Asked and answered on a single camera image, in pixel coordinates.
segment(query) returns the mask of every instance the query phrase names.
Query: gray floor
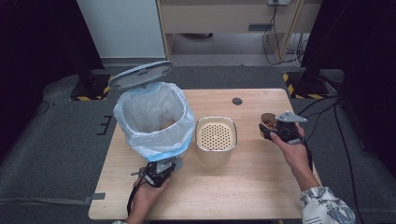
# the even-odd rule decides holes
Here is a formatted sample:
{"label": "gray floor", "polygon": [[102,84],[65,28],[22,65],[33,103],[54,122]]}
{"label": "gray floor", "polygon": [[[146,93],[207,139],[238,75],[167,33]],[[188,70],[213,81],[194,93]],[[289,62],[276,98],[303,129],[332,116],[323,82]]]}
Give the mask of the gray floor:
{"label": "gray floor", "polygon": [[[181,89],[286,89],[282,75],[289,71],[299,71],[300,68],[294,62],[268,64],[262,55],[260,38],[260,35],[215,34],[210,39],[200,39],[180,35],[176,39],[172,58],[176,67],[163,81],[174,82]],[[274,57],[271,52],[268,56],[270,60]],[[106,70],[116,75],[128,68],[130,66],[108,66]],[[343,77],[341,71],[325,72],[335,79],[341,80]],[[111,120],[105,135],[98,133],[103,132],[104,126],[101,123],[107,122],[105,116],[112,115],[121,92],[111,91],[104,101],[70,102],[68,97],[77,80],[77,76],[66,77],[45,89],[43,100],[47,103],[38,108],[37,116],[32,118],[20,141],[0,167],[1,199],[51,198],[81,201],[94,193],[116,121]],[[308,117],[323,110],[332,105],[334,100],[315,104],[303,116]],[[297,99],[290,101],[296,113],[314,102]],[[309,117],[308,123],[303,125],[307,134],[315,130],[309,144],[322,184],[330,187],[356,211],[352,188],[354,183],[365,223],[394,222],[395,178],[374,153],[361,150],[359,138],[353,131],[346,111],[339,106],[336,108],[354,178],[351,178],[349,172],[346,150],[334,113],[329,110],[320,116],[318,123],[316,115]],[[111,220],[90,220],[88,210],[88,205],[5,204],[0,205],[0,223],[111,223]],[[297,219],[285,220],[285,223],[300,222]]]}

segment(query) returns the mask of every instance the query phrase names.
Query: beige basket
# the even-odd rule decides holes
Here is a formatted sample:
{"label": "beige basket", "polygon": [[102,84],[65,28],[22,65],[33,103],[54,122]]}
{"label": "beige basket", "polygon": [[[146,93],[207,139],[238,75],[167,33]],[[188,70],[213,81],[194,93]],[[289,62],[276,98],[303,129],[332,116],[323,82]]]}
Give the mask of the beige basket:
{"label": "beige basket", "polygon": [[195,139],[201,161],[209,167],[219,167],[229,161],[236,146],[236,127],[229,118],[202,118],[197,122]]}

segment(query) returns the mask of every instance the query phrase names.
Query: trash can lid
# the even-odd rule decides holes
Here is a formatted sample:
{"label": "trash can lid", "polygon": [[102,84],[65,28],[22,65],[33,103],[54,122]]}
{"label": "trash can lid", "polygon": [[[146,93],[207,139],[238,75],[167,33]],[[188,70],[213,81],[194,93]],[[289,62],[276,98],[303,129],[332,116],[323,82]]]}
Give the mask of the trash can lid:
{"label": "trash can lid", "polygon": [[166,76],[173,69],[171,61],[146,63],[119,73],[108,81],[111,90],[125,91]]}

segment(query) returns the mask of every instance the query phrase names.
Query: black cable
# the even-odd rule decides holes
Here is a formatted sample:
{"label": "black cable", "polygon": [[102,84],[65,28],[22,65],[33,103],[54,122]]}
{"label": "black cable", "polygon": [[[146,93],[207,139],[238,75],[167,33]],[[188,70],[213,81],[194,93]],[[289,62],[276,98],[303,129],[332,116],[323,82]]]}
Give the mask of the black cable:
{"label": "black cable", "polygon": [[323,101],[323,100],[326,100],[326,99],[331,99],[331,98],[334,98],[334,97],[339,97],[339,95],[334,95],[334,96],[328,96],[328,97],[326,97],[326,98],[321,98],[321,99],[319,99],[319,100],[316,100],[316,101],[314,101],[313,103],[311,103],[310,105],[308,105],[306,108],[304,108],[300,113],[298,113],[297,115],[301,115],[301,114],[303,114],[304,112],[305,112],[305,110],[307,110],[309,107],[311,107],[312,105],[315,105],[316,103],[319,103],[320,101]]}
{"label": "black cable", "polygon": [[[280,57],[279,41],[278,41],[278,39],[277,39],[277,33],[276,33],[276,28],[275,28],[275,16],[276,16],[276,11],[277,11],[277,1],[274,1],[274,4],[275,4],[275,6],[274,6],[274,15],[273,15],[272,19],[270,20],[269,25],[265,28],[264,34],[262,35],[262,48],[264,49],[265,58],[266,58],[266,60],[267,60],[267,62],[268,62],[269,64],[271,64],[271,65],[277,65],[277,64],[281,64],[281,63],[290,63],[290,62],[292,62],[293,60],[283,61],[283,60],[281,59],[281,57]],[[269,59],[268,59],[268,53],[267,53],[267,50],[265,49],[265,46],[264,46],[264,37],[265,37],[265,35],[267,34],[268,28],[269,28],[271,25],[274,26],[274,32],[275,32],[275,35],[276,35],[277,50],[278,50],[278,54],[279,54],[279,59],[280,59],[280,61],[281,61],[280,63],[271,63],[271,62],[269,61]]]}
{"label": "black cable", "polygon": [[314,135],[314,132],[315,132],[315,129],[317,128],[317,125],[318,125],[318,121],[319,121],[319,119],[320,119],[320,116],[321,116],[324,112],[330,110],[333,106],[336,106],[336,105],[338,104],[338,102],[340,102],[340,100],[341,100],[341,99],[336,100],[332,105],[330,105],[329,107],[323,109],[322,111],[320,111],[320,112],[318,112],[318,113],[314,113],[314,114],[311,114],[311,115],[305,117],[305,118],[307,119],[307,118],[309,118],[309,117],[312,117],[312,116],[318,114],[317,120],[315,121],[315,124],[314,124],[314,129],[312,130],[311,134],[309,134],[309,136],[307,137],[307,139],[310,139],[310,138],[312,137],[312,135]]}
{"label": "black cable", "polygon": [[343,140],[344,149],[346,150],[346,157],[347,157],[347,162],[348,162],[349,172],[350,172],[350,178],[351,178],[351,184],[352,184],[353,199],[354,199],[354,202],[355,202],[355,205],[356,205],[356,211],[358,212],[359,220],[361,221],[362,224],[364,224],[363,218],[361,216],[361,210],[359,209],[358,197],[357,197],[357,194],[356,194],[355,177],[353,175],[352,162],[350,160],[349,150],[347,149],[347,143],[346,143],[343,131],[341,129],[340,122],[338,120],[336,107],[337,106],[334,107],[334,116],[335,116],[335,121],[337,122],[338,131],[340,132],[341,138]]}
{"label": "black cable", "polygon": [[300,38],[298,40],[298,45],[297,45],[297,51],[296,51],[297,58],[300,58],[302,56],[301,54],[301,50],[303,49],[301,44],[302,41],[303,41],[303,34],[300,34]]}
{"label": "black cable", "polygon": [[150,162],[147,164],[146,168],[142,171],[142,173],[139,171],[137,173],[132,173],[131,175],[139,175],[138,178],[139,182],[132,188],[132,192],[129,195],[129,199],[128,199],[128,203],[126,205],[126,210],[128,212],[128,216],[131,213],[131,209],[132,209],[132,201],[134,200],[134,196],[136,195],[137,191],[139,190],[140,186],[146,184],[147,182],[142,183],[143,179],[145,178],[146,175],[146,171],[150,166]]}
{"label": "black cable", "polygon": [[39,116],[45,114],[50,109],[50,103],[48,103],[47,101],[44,101],[44,100],[42,101],[42,103],[47,104],[47,108],[43,112],[33,115],[33,117],[39,117]]}
{"label": "black cable", "polygon": [[323,70],[320,70],[320,72],[319,72],[319,77],[320,77],[323,81],[327,82],[327,84],[328,84],[333,90],[335,90],[335,91],[340,91],[342,83],[337,82],[337,81],[333,81],[332,79],[328,78],[328,77],[324,74],[324,71],[323,71]]}
{"label": "black cable", "polygon": [[298,62],[301,64],[302,63],[302,57],[304,56],[304,54],[305,54],[305,50],[303,50],[304,49],[304,43],[305,42],[308,42],[308,39],[306,39],[305,41],[303,41],[303,42],[301,42],[301,45],[300,45],[300,50],[298,51],[298,56],[297,56],[297,60],[298,60]]}
{"label": "black cable", "polygon": [[312,160],[312,152],[311,152],[311,150],[309,149],[308,140],[305,139],[305,138],[303,138],[302,136],[301,136],[301,139],[302,139],[302,142],[303,142],[303,144],[304,144],[304,146],[305,146],[305,149],[306,149],[306,156],[308,157],[308,166],[309,166],[309,169],[311,169],[311,171],[314,172],[314,161]]}
{"label": "black cable", "polygon": [[308,39],[306,39],[305,41],[302,41],[302,40],[303,40],[303,34],[300,34],[299,42],[297,44],[297,48],[296,49],[286,49],[286,50],[291,51],[290,53],[298,52],[300,54],[304,54],[304,43],[306,41],[308,41]]}

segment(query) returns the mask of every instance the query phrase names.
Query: plastic bag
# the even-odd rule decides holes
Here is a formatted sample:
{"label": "plastic bag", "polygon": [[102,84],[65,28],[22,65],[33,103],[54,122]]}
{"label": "plastic bag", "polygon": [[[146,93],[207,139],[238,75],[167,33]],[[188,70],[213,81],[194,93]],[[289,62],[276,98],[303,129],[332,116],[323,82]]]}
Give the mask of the plastic bag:
{"label": "plastic bag", "polygon": [[[131,89],[120,97],[113,113],[127,144],[147,161],[177,156],[190,145],[195,118],[183,91],[173,83]],[[172,119],[175,123],[161,130]]]}

